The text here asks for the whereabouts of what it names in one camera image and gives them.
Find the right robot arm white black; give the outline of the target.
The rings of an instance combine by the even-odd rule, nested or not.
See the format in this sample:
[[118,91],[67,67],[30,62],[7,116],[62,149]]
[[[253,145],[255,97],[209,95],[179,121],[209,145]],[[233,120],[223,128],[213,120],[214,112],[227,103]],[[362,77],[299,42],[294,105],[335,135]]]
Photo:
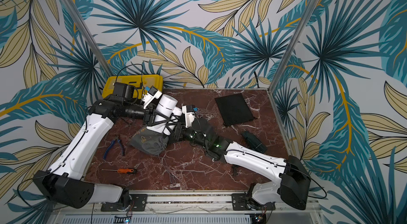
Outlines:
[[243,167],[268,178],[267,183],[250,185],[243,199],[246,208],[260,210],[283,202],[297,210],[306,209],[311,178],[297,157],[284,159],[248,149],[216,134],[204,118],[190,124],[171,121],[165,129],[170,134],[170,142],[189,141],[193,146],[201,146],[213,161]]

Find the grey fabric pouch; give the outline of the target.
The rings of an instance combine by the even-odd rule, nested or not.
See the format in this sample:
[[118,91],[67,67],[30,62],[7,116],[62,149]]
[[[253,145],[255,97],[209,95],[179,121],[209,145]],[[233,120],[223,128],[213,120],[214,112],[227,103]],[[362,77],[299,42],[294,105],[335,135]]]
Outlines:
[[145,154],[159,156],[166,150],[168,142],[168,135],[149,130],[144,126],[133,135],[129,144]]

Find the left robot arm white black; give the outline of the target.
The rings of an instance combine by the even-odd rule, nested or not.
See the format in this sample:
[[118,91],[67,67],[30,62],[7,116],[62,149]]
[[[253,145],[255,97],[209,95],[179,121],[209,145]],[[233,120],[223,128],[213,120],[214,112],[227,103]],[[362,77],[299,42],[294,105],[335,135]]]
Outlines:
[[84,125],[61,156],[46,171],[38,171],[33,182],[42,195],[55,203],[79,209],[93,203],[112,203],[121,211],[131,205],[129,191],[118,185],[95,184],[82,180],[99,143],[119,118],[149,121],[150,103],[162,92],[147,87],[141,101],[133,97],[135,87],[115,83],[113,93],[90,107]]

